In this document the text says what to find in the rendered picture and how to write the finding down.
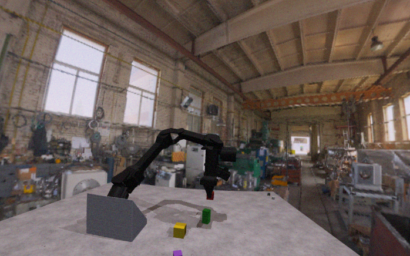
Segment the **green block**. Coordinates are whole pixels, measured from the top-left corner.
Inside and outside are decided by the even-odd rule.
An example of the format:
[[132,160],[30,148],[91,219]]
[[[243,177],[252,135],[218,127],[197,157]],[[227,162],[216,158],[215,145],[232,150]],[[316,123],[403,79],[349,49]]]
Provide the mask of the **green block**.
[[209,224],[209,222],[210,222],[210,217],[209,218],[202,217],[201,223]]
[[202,211],[202,217],[209,218],[210,217],[210,209],[204,209]]

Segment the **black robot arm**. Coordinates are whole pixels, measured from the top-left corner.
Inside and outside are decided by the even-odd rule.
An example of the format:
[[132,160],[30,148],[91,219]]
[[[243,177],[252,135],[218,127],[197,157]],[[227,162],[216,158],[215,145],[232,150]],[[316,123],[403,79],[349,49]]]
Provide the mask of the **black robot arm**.
[[[178,136],[172,139],[171,133],[178,134]],[[133,192],[137,186],[140,186],[140,183],[144,180],[143,172],[150,166],[150,163],[157,157],[162,149],[168,148],[183,139],[202,145],[203,147],[201,149],[206,150],[205,161],[218,161],[220,155],[222,161],[236,162],[236,148],[224,147],[220,137],[216,134],[204,135],[184,130],[184,128],[165,129],[158,134],[155,143],[136,164],[128,166],[112,178],[111,182],[114,185],[111,187],[107,196],[128,199],[129,194]],[[230,171],[228,171],[227,167],[221,168],[219,165],[216,167],[214,176],[217,177],[218,175],[224,181],[228,181],[231,175]]]

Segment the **purple block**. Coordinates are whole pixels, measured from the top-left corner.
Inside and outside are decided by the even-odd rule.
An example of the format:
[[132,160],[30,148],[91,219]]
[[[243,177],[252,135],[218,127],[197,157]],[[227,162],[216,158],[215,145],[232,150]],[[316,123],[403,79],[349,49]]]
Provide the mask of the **purple block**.
[[173,256],[182,256],[182,251],[181,250],[175,250],[173,251]]

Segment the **yellow block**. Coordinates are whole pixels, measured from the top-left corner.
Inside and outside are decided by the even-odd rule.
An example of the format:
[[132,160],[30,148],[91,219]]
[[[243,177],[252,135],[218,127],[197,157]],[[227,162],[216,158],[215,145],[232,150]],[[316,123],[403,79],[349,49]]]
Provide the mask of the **yellow block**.
[[186,234],[186,223],[176,223],[173,229],[173,234],[175,238],[182,238],[184,239]]

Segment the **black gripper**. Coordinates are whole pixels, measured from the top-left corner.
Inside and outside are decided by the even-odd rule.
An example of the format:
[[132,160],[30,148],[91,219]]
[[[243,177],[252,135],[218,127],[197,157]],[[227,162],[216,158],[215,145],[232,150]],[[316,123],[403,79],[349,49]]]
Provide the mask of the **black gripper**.
[[219,161],[205,161],[204,176],[200,179],[200,184],[204,186],[208,198],[212,197],[214,186],[216,186],[218,179],[214,176],[216,167]]

